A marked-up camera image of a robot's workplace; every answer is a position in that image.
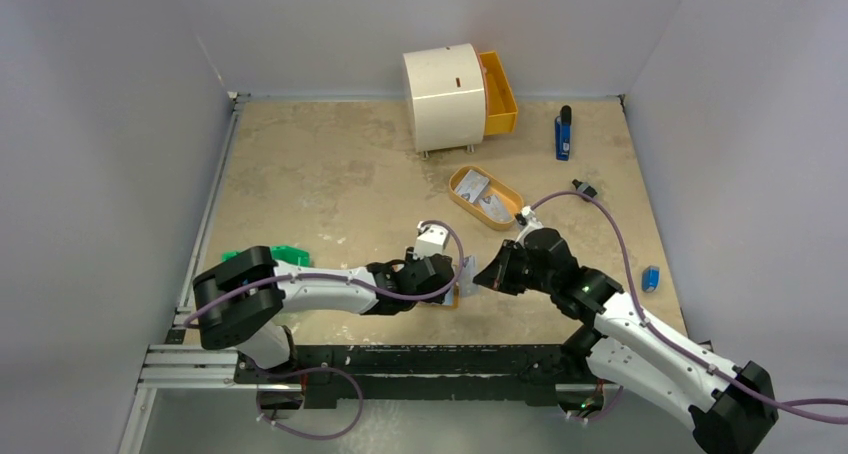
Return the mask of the orange leather card holder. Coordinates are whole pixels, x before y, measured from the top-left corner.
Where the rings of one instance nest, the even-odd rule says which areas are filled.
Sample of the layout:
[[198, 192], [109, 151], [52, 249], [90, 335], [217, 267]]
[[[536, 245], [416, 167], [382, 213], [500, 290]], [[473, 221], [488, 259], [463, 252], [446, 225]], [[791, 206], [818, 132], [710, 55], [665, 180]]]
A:
[[449, 308], [455, 309], [459, 307], [460, 303], [460, 288], [458, 285], [454, 285], [450, 291], [447, 291], [445, 294], [440, 297], [434, 297], [432, 299], [428, 299], [424, 301], [424, 304], [428, 307], [438, 307], [438, 308]]

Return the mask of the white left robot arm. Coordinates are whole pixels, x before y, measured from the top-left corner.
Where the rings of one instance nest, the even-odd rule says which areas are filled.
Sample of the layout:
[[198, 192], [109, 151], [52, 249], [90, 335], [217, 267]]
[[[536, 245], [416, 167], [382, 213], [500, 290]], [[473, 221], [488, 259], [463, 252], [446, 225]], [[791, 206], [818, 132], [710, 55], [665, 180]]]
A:
[[233, 347], [272, 382], [284, 383], [297, 373], [298, 356], [290, 330], [273, 321], [279, 313], [392, 316], [443, 300], [458, 276], [443, 254], [327, 270], [285, 263], [269, 247], [255, 246], [193, 280], [196, 310], [184, 325], [199, 331], [204, 349]]

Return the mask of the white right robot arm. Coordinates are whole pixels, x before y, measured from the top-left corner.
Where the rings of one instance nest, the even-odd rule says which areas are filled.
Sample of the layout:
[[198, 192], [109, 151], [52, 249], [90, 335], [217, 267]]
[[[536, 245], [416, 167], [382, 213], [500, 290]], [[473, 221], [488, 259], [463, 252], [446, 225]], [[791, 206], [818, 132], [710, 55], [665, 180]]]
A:
[[561, 366], [576, 381], [611, 381], [661, 408], [692, 432], [706, 453], [752, 453], [776, 424], [768, 372], [738, 366], [639, 311], [620, 283], [582, 266], [552, 228], [506, 240], [473, 279], [493, 291], [549, 295], [581, 327], [563, 344]]

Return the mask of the loose card in tray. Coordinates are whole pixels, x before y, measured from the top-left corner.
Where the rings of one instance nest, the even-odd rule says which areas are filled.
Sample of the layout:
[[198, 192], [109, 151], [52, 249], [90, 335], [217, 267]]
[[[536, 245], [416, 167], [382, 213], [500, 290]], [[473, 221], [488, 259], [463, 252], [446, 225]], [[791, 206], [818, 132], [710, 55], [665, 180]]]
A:
[[509, 223], [513, 220], [513, 215], [503, 204], [503, 201], [497, 194], [489, 194], [478, 199], [478, 205], [481, 207], [484, 214], [498, 223]]

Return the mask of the orange oval tray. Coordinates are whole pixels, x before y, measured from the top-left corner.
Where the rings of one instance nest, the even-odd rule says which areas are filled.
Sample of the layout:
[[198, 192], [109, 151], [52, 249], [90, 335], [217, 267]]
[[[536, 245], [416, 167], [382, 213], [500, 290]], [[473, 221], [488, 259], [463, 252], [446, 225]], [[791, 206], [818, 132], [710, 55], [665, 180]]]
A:
[[474, 165], [460, 167], [448, 181], [453, 202], [487, 227], [497, 231], [511, 229], [515, 215], [524, 206], [523, 197], [513, 188]]

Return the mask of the small black knob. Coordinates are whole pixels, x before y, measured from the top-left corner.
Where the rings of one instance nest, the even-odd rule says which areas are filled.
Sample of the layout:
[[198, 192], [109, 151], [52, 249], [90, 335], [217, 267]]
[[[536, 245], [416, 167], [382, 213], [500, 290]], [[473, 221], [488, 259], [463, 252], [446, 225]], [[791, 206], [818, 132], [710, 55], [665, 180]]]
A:
[[596, 188], [588, 182], [579, 179], [573, 179], [572, 185], [574, 187], [574, 190], [579, 194], [579, 197], [586, 202], [595, 199], [598, 195]]

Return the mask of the small blue eraser block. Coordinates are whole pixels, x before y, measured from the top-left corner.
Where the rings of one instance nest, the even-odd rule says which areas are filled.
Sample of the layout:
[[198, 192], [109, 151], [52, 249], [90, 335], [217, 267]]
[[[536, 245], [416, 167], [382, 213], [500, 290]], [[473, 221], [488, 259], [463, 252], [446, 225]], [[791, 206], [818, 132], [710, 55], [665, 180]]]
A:
[[658, 266], [650, 265], [646, 267], [641, 276], [641, 288], [643, 292], [651, 293], [654, 292], [660, 284], [660, 268]]

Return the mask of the green plastic bin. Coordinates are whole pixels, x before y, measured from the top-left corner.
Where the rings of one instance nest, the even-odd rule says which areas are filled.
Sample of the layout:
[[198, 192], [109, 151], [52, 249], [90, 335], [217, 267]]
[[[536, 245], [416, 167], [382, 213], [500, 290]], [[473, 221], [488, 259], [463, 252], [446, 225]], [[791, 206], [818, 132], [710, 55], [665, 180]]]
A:
[[257, 245], [242, 251], [228, 251], [221, 255], [222, 265], [243, 270], [279, 263], [310, 267], [311, 257], [307, 251], [288, 245]]

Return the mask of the blue black marker pen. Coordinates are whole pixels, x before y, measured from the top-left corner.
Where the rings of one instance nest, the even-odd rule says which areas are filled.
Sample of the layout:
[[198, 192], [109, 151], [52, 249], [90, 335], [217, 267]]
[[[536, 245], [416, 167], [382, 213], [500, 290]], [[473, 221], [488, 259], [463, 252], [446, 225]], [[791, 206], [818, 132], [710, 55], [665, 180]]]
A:
[[568, 161], [571, 152], [571, 125], [572, 125], [572, 108], [570, 105], [563, 105], [559, 111], [559, 115], [555, 118], [555, 151], [556, 159], [559, 161]]

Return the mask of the orange open drawer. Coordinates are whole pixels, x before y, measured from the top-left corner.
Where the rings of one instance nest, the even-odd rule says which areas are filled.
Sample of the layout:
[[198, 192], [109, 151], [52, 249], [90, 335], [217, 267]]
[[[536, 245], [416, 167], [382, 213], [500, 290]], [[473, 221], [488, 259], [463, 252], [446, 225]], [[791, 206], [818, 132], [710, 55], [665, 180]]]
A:
[[479, 54], [486, 92], [484, 136], [512, 133], [518, 107], [508, 77], [496, 51]]

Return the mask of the white round drawer cabinet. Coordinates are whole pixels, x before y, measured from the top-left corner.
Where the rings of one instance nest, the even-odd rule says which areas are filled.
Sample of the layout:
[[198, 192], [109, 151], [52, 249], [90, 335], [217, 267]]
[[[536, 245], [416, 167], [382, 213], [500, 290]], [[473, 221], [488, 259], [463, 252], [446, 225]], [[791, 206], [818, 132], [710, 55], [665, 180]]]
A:
[[466, 43], [403, 55], [414, 150], [473, 148], [484, 137], [486, 92], [480, 56]]

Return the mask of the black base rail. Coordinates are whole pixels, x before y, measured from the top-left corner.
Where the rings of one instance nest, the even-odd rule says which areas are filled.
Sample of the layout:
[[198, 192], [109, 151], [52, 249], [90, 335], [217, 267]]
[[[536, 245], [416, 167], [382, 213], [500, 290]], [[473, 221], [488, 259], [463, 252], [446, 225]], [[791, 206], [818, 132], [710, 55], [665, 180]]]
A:
[[246, 356], [236, 361], [238, 384], [291, 384], [309, 409], [342, 399], [517, 401], [577, 413], [606, 407], [618, 388], [600, 381], [585, 361], [560, 344], [301, 345], [292, 363], [272, 370]]

